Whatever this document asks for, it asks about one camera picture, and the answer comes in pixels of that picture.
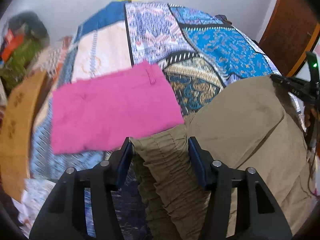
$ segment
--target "bed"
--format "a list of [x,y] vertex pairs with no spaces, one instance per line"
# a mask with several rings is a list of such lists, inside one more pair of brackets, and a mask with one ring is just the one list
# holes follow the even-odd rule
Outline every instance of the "bed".
[[[45,188],[42,184],[45,180],[50,181],[44,182],[46,185],[56,182],[70,166],[77,170],[92,168],[108,159],[111,153],[52,153],[52,92],[57,88],[147,60],[151,64],[157,63],[163,70],[181,114],[186,116],[210,103],[233,82],[280,74],[268,56],[223,17],[162,2],[112,2],[79,25],[72,38],[65,37],[52,51],[58,53],[48,53],[46,57],[58,58],[54,70],[52,64],[45,63],[48,62],[46,57],[38,66],[48,70],[54,82],[34,122],[29,164],[31,178],[26,182],[27,192],[29,195],[32,192],[39,203],[43,203],[54,186],[48,186],[46,192],[37,195],[39,188]],[[293,96],[292,102],[300,113]],[[145,205],[137,187],[138,182],[130,168],[124,186],[112,195],[116,214],[125,239],[151,239]],[[89,189],[85,197],[87,230],[94,236]],[[24,230],[28,235],[30,227],[24,227]]]

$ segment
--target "patterned border trim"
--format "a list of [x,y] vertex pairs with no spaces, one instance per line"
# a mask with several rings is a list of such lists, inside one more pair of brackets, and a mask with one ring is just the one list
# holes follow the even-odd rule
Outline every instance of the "patterned border trim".
[[184,29],[186,31],[206,31],[206,30],[212,30],[212,29],[235,30],[235,28],[233,26],[224,27],[224,26],[221,26],[221,25],[208,26],[208,27],[203,27],[202,25],[201,25],[201,27],[199,27],[199,25],[196,25],[195,27],[186,27]]
[[190,69],[192,69],[192,74],[194,77],[201,78],[207,82],[213,83],[213,84],[222,84],[222,87],[220,88],[220,92],[223,90],[223,83],[219,79],[219,77],[213,77],[210,72],[200,70],[197,68],[193,67],[185,67],[183,65],[171,65],[168,68],[165,69],[165,72],[168,74],[180,74],[184,76],[189,76],[190,75]]
[[198,53],[190,52],[190,51],[181,51],[181,52],[173,53],[166,58],[167,66],[170,66],[174,63],[178,63],[182,60],[190,59],[193,57],[199,57]]
[[130,61],[131,61],[131,65],[133,66],[134,65],[134,61],[133,61],[133,55],[132,55],[132,47],[131,47],[131,40],[130,40],[130,33],[129,33],[127,10],[126,10],[125,5],[126,4],[123,5],[123,8],[124,8],[124,22],[125,22],[125,29],[126,29],[126,32],[127,32],[127,40],[128,40]]
[[223,24],[183,24],[178,23],[180,28],[209,28],[209,27],[223,27],[223,28],[230,28],[234,29],[234,27],[228,23]]
[[96,68],[95,56],[96,56],[96,49],[97,49],[97,40],[98,40],[98,31],[95,30],[93,31],[92,46],[90,51],[90,76],[91,77],[95,76],[94,70]]
[[177,4],[173,4],[173,3],[168,3],[168,6],[169,6],[169,7],[179,7],[179,8],[185,7],[185,6],[177,5]]

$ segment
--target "blue patterned fabric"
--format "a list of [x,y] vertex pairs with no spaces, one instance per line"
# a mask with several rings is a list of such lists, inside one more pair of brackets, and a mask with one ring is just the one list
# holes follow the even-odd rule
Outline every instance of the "blue patterned fabric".
[[102,151],[88,151],[80,154],[54,155],[50,145],[52,102],[48,114],[36,128],[31,138],[30,172],[36,179],[59,179],[68,167],[78,171],[91,169],[103,160]]
[[134,64],[156,63],[180,50],[194,51],[166,3],[135,2],[125,8]]
[[241,78],[272,73],[264,55],[257,53],[246,39],[233,28],[185,28],[187,40],[218,66],[221,74]]
[[222,80],[204,59],[194,57],[164,69],[182,115],[196,113],[223,89]]
[[217,17],[210,16],[202,11],[187,7],[171,7],[172,14],[182,24],[223,24]]
[[67,54],[66,59],[63,63],[63,67],[59,73],[57,85],[58,88],[63,86],[64,84],[71,82],[73,63],[75,62],[77,52],[78,47],[75,47]]
[[128,3],[128,1],[111,2],[105,8],[98,11],[95,15],[91,16],[88,20],[79,25],[74,42],[78,42],[82,36],[89,32],[101,29],[117,21],[124,21],[125,3]]

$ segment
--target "gathered fabric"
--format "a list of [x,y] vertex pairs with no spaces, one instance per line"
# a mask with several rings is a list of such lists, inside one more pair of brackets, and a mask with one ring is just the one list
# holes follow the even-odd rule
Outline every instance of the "gathered fabric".
[[[168,215],[163,215],[162,220],[171,221],[183,240],[198,239],[210,197],[200,187],[191,166],[187,141],[191,136],[213,159],[230,168],[256,168],[281,206],[292,232],[297,232],[313,200],[308,192],[307,147],[286,91],[274,87],[269,77],[240,80],[197,113],[185,116],[184,124],[147,138],[132,138],[139,190],[150,213],[148,223],[153,223],[153,213],[160,213],[150,208],[158,195]],[[141,176],[145,168],[149,173]],[[148,176],[154,180],[153,185]],[[234,190],[228,236],[235,229],[236,199]],[[150,229],[153,236],[162,238],[152,226]]]

